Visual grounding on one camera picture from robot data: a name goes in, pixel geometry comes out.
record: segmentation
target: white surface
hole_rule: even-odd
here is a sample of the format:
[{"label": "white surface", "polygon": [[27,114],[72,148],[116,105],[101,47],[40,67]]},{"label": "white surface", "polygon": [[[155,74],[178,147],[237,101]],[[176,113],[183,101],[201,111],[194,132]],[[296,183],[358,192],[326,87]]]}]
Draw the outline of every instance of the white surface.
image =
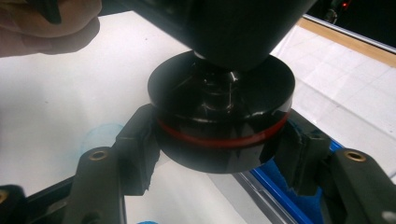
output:
[{"label": "white surface", "polygon": [[294,109],[396,175],[396,68],[298,26],[273,54],[297,79]]},{"label": "white surface", "polygon": [[[83,152],[111,146],[149,103],[151,72],[187,50],[129,12],[101,18],[100,34],[77,53],[0,59],[0,185],[30,195],[74,175]],[[222,178],[244,195],[231,176]],[[247,194],[241,205],[253,208],[244,216],[268,223]],[[164,156],[150,191],[128,197],[126,210],[128,223],[246,223],[207,174]]]},{"label": "white surface", "polygon": [[[152,178],[151,187],[143,197],[127,197],[128,223],[145,220],[186,224],[270,223],[231,175],[209,177],[168,161],[156,168]],[[225,188],[219,189],[211,178],[219,178],[229,184],[227,190],[231,190],[240,201],[230,203],[222,192]]]},{"label": "white surface", "polygon": [[[155,67],[188,50],[132,12],[101,23],[77,53],[0,59],[0,185],[21,185],[30,195],[73,175],[82,152],[112,145],[149,102]],[[297,111],[341,144],[371,154],[387,174],[396,172],[394,68],[298,27],[274,54],[296,75]],[[144,197],[127,199],[131,223],[247,221],[207,175],[172,161],[160,161]],[[248,197],[240,203],[252,205]]]}]

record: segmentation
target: human hand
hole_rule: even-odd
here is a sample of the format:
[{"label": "human hand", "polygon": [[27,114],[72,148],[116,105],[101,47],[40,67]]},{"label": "human hand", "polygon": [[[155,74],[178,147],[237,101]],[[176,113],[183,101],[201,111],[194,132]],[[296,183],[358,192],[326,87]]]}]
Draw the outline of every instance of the human hand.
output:
[{"label": "human hand", "polygon": [[24,0],[0,0],[0,57],[74,52],[99,32],[101,0],[59,0],[61,24],[51,24]]}]

